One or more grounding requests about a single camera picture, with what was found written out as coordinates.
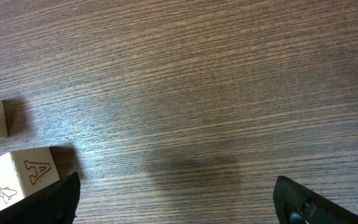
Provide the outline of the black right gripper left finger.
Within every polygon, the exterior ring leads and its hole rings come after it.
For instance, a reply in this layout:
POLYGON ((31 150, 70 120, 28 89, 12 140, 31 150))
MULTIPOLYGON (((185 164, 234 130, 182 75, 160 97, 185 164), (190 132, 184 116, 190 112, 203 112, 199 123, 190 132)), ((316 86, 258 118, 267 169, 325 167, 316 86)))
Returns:
POLYGON ((80 200, 77 172, 0 211, 0 224, 72 224, 80 200))

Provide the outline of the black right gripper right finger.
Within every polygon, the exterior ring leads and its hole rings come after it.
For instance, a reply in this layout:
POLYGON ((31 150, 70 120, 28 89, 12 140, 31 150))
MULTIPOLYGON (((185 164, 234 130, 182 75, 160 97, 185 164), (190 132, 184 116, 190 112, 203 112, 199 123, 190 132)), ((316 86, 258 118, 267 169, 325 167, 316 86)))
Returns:
POLYGON ((358 224, 358 215, 281 175, 273 191, 280 224, 358 224))

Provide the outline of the yellow sided picture block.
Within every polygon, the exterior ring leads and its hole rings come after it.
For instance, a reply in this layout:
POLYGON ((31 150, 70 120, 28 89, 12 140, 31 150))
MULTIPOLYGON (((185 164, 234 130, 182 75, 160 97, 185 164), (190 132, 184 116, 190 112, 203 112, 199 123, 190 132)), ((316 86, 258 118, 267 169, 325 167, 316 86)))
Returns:
POLYGON ((0 211, 60 179, 47 147, 0 156, 0 211))

